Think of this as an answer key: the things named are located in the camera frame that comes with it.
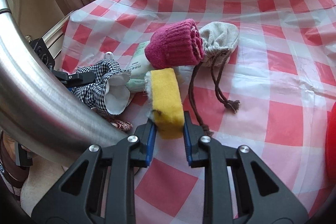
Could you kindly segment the black white checkered pouch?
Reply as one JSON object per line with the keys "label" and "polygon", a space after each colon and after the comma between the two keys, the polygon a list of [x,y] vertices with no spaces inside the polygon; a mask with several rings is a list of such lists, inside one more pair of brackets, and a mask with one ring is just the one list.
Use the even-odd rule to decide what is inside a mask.
{"label": "black white checkered pouch", "polygon": [[119,115],[126,109],[130,98],[126,84],[131,71],[121,69],[113,59],[104,59],[92,66],[79,67],[76,72],[96,75],[93,83],[72,89],[72,94],[82,103],[110,115]]}

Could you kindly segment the red floral white cloth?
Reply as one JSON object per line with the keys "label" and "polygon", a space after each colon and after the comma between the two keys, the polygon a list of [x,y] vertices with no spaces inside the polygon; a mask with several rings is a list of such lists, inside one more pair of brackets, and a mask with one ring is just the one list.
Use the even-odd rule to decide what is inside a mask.
{"label": "red floral white cloth", "polygon": [[121,121],[119,119],[111,119],[110,124],[123,132],[127,132],[133,128],[133,125],[130,122]]}

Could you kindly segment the yellow sponge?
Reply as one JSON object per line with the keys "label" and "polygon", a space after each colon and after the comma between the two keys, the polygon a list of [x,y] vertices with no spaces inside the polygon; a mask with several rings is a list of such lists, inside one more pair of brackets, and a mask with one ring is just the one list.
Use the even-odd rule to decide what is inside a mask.
{"label": "yellow sponge", "polygon": [[147,72],[145,92],[151,104],[149,118],[156,125],[161,138],[181,138],[185,118],[174,69],[166,68]]}

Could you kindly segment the magenta knitted sock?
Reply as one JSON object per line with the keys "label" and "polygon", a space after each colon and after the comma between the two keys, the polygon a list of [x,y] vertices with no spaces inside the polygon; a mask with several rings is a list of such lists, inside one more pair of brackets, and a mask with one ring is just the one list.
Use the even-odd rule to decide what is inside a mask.
{"label": "magenta knitted sock", "polygon": [[144,53],[154,69],[198,65],[204,50],[195,21],[186,19],[157,29]]}

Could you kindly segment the grey drawstring pouch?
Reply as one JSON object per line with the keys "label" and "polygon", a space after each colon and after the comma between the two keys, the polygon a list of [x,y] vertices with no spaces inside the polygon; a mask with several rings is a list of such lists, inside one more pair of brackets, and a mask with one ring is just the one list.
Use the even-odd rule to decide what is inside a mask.
{"label": "grey drawstring pouch", "polygon": [[234,24],[224,22],[211,22],[206,24],[199,31],[203,42],[203,60],[194,67],[189,83],[189,103],[195,114],[198,124],[207,136],[213,133],[200,116],[194,96],[194,81],[200,67],[209,67],[211,78],[215,86],[216,98],[223,106],[233,113],[237,113],[240,108],[239,100],[229,100],[222,92],[219,84],[225,65],[230,60],[232,53],[236,50],[239,41],[239,30]]}

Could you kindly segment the cream ornate cabinet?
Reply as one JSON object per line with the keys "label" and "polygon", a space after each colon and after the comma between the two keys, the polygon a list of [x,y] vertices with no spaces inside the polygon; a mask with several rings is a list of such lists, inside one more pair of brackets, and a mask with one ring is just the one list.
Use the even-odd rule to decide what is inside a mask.
{"label": "cream ornate cabinet", "polygon": [[12,15],[27,41],[42,38],[55,59],[60,59],[63,27],[69,19],[55,0],[7,0]]}

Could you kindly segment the stainless steel thermos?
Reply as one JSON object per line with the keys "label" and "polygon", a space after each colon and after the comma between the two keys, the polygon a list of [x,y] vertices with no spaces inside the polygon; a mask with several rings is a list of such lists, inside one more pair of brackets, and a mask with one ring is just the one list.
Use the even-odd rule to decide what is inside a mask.
{"label": "stainless steel thermos", "polygon": [[70,166],[90,145],[126,135],[86,107],[47,69],[1,0],[1,128],[34,153]]}

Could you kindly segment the beige upholstered stool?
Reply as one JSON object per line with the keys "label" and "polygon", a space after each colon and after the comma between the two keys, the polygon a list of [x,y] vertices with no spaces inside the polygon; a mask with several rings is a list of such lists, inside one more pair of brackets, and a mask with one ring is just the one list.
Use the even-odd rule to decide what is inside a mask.
{"label": "beige upholstered stool", "polygon": [[36,204],[66,170],[67,167],[48,161],[41,156],[33,159],[33,166],[30,167],[29,176],[21,189],[21,208],[27,215],[31,216]]}

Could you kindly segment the red plastic jug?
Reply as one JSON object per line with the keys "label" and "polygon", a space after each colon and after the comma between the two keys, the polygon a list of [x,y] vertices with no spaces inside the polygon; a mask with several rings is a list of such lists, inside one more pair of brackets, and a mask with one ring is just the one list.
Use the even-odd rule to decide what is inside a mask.
{"label": "red plastic jug", "polygon": [[336,104],[333,104],[329,114],[326,141],[325,141],[325,163],[329,180],[335,184],[336,180]]}

